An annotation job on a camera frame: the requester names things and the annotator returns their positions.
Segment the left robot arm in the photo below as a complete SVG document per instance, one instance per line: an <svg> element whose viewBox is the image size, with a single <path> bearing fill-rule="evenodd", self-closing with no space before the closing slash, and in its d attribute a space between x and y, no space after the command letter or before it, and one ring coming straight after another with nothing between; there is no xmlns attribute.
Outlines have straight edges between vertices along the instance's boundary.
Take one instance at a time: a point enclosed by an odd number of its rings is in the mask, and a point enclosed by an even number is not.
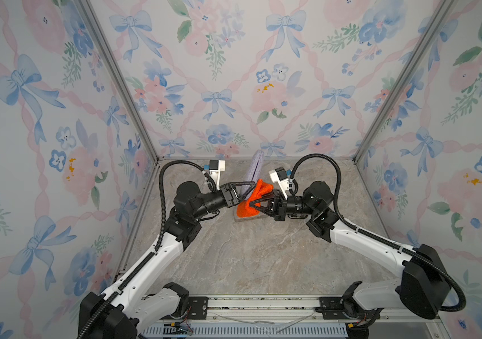
<svg viewBox="0 0 482 339"><path fill-rule="evenodd" d="M146 296L160 274L195 240L201 221L223 208L237 206L256 187L254 182L224 184L203 193L194 182L178 188L174 206L152 246L125 275L100 295L89 293L81 302L78 338L138 338L156 322L187 315L189 291L169 282Z"/></svg>

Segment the purple fabric eyeglass case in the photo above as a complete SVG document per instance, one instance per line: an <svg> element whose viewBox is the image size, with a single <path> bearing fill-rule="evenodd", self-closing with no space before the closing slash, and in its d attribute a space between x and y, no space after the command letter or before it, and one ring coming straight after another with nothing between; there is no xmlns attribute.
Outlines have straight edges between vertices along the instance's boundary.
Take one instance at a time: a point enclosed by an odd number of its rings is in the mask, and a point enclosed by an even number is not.
<svg viewBox="0 0 482 339"><path fill-rule="evenodd" d="M260 179L264 157L265 155L263 151L257 151L252 157L249 169L245 175L246 184L242 185L240 188L241 197L244 201L249 199L256 188L257 182Z"/></svg>

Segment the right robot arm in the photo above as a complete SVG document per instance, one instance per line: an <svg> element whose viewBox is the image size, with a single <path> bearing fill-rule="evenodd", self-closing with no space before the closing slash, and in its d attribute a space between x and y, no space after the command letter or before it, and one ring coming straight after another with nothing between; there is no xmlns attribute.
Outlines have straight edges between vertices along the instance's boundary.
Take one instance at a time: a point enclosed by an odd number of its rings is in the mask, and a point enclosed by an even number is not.
<svg viewBox="0 0 482 339"><path fill-rule="evenodd" d="M328 185L316 181L300 196L284 196L274 190L249 205L276 221L304 219L315 237L347 247L394 274L390 281L352 283L341 300L323 307L323 312L341 310L356 319L378 309L407 309L420 318L435 319L451 290L441 275L444 266L436 251L426 245L411 248L363 228L349 227L332 209L334 202Z"/></svg>

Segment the orange microfiber cloth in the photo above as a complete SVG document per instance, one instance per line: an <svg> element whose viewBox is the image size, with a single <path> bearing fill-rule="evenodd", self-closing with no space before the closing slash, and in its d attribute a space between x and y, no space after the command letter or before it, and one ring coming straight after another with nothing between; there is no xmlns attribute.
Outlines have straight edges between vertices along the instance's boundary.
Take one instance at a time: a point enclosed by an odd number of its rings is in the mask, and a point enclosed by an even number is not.
<svg viewBox="0 0 482 339"><path fill-rule="evenodd" d="M272 184L266 183L262 179L259 179L249 198L238 205L235 212L235 217L241 220L257 217L259 215L259 211L256 208L253 208L250 204L258 199L261 199L264 195L272 193L272 191Z"/></svg>

